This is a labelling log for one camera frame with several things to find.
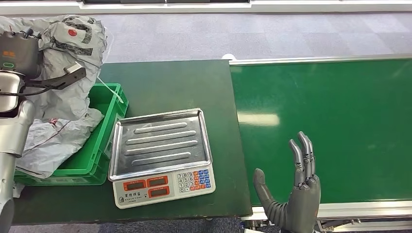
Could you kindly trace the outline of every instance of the scale keypad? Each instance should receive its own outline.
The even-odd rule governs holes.
[[[185,193],[199,189],[211,188],[209,169],[177,174],[179,192]]]

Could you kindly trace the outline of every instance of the white plastic bag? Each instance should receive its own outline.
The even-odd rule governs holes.
[[[77,61],[86,68],[87,77],[64,90],[50,90],[27,97],[36,106],[37,119],[61,118],[77,120],[87,112],[90,89],[102,65],[106,49],[104,27],[100,21],[87,16],[65,15],[46,19],[0,17],[0,33],[19,32],[31,27],[42,34],[39,48],[44,52],[42,72],[37,80],[64,75],[63,68]],[[39,91],[27,88],[26,92]]]
[[[23,155],[16,160],[16,169],[29,175],[47,178],[90,137],[103,115],[88,109],[79,120],[34,120],[27,136]]]

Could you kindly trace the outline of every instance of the green plastic crate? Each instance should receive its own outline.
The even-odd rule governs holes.
[[[24,172],[15,173],[15,181],[25,185],[101,185],[107,178],[109,170],[110,151],[112,147],[114,124],[124,118],[129,101],[120,84],[108,83],[119,99],[103,84],[95,84],[90,90],[90,108],[98,109],[104,114],[103,120],[91,133],[83,147],[48,178],[40,179]]]

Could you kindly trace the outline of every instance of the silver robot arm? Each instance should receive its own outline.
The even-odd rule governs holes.
[[[279,203],[272,197],[265,183],[264,172],[257,168],[253,185],[268,219],[283,231],[292,233],[313,233],[319,210],[321,186],[315,173],[313,145],[309,138],[298,133],[302,144],[300,150],[293,139],[289,141],[295,163],[295,177],[289,201]]]
[[[16,158],[22,156],[35,116],[33,103],[25,98],[48,90],[62,90],[86,76],[79,63],[65,67],[65,75],[34,80],[40,75],[42,54],[33,30],[0,34],[0,233],[8,233],[13,220],[13,179]],[[24,93],[25,87],[42,88]]]

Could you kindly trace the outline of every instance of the cable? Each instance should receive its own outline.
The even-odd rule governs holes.
[[[33,92],[33,93],[0,92],[0,95],[3,95],[3,96],[35,96],[35,95],[43,94],[43,93],[45,93],[46,91],[49,91],[49,90],[51,90],[51,89],[58,88],[58,87],[59,87],[59,86],[49,86],[49,87],[47,87],[47,88],[44,88],[44,89],[41,90],[41,91]]]

